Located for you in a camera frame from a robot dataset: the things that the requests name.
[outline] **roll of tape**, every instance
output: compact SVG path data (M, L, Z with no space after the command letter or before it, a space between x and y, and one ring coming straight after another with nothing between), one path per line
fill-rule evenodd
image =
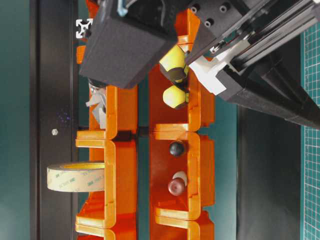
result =
M47 167L47 187L59 192L105 190L103 162L72 162Z

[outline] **dark teal background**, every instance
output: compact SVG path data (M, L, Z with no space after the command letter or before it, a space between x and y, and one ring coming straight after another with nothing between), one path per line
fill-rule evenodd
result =
M30 239L29 1L0 1L0 239Z

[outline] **black surface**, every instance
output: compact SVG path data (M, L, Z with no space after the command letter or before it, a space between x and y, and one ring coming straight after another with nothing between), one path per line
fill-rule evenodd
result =
M300 81L300 39L280 48ZM299 240L300 127L238 107L237 240Z
M78 160L76 0L30 1L30 239L76 239L78 196L47 188L47 166ZM58 129L58 135L52 135Z
M219 8L221 4L230 3L230 9L226 13L221 13ZM208 27L208 31L201 30L201 36L197 34L191 53L186 57L186 64L189 65L201 55L208 52L212 47L217 46L222 40L231 33L241 28L247 28L247 21L256 19L254 16L261 8L272 5L271 0L233 0L233 1L211 1L211 0L193 0L190 7L194 4L199 5L199 11L196 15L204 24L206 20L211 19L214 24Z
M103 1L91 27L91 36L81 65L80 74L119 88L133 88L175 45L174 30L177 9L166 5L163 25L143 22L147 14L131 14L120 17L118 1Z

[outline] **yellow object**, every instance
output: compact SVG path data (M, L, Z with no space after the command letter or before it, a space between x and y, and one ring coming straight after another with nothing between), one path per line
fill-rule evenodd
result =
M175 45L159 61L159 63L164 67L166 71L169 71L174 68L184 68L186 65L185 53L178 45Z
M189 102L189 93L173 85L163 92L163 101L169 107L176 109Z
M59 192L97 192L105 189L103 162L77 162L47 168L47 187Z
M189 67L185 62L185 52L175 45L159 61L163 75L174 84L180 84L187 77Z

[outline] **orange storage bin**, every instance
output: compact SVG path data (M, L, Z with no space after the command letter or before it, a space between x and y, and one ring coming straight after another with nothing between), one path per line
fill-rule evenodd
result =
M170 154L174 140L183 141L187 152L179 157ZM153 132L150 148L150 203L160 217L196 220L203 207L215 203L214 142L195 132ZM184 171L188 184L180 196L172 195L168 183Z
M92 111L89 110L89 130L78 131L82 139L114 139L119 132L135 134L138 128L138 87L121 89L106 87L106 129L100 129Z
M176 16L175 30L178 35L178 45L184 52L192 50L196 40L200 19L189 9Z
M150 223L150 239L214 240L215 226L206 211L196 221L155 216Z
M126 215L118 219L114 227L105 229L101 234L99 228L90 229L86 236L79 236L78 240L136 240L136 217L134 215Z
M96 231L103 236L118 219L137 210L136 144L106 139L78 138L78 148L91 148L91 162L104 161L105 191L91 192L76 216L75 229L80 233Z
M88 8L89 18L93 19L99 10L99 5L90 0L85 0L86 7Z
M191 51L196 39L200 20L190 10L176 18L175 28L178 45ZM209 93L189 69L189 103L181 109L173 109L163 102L164 91L172 83L156 65L148 74L149 79L149 126L152 132L196 132L215 121L215 96Z
M154 67L149 77L149 126L152 132L196 132L215 121L215 97L198 81L189 70L189 103L181 109L173 109L163 102L164 91L172 86Z

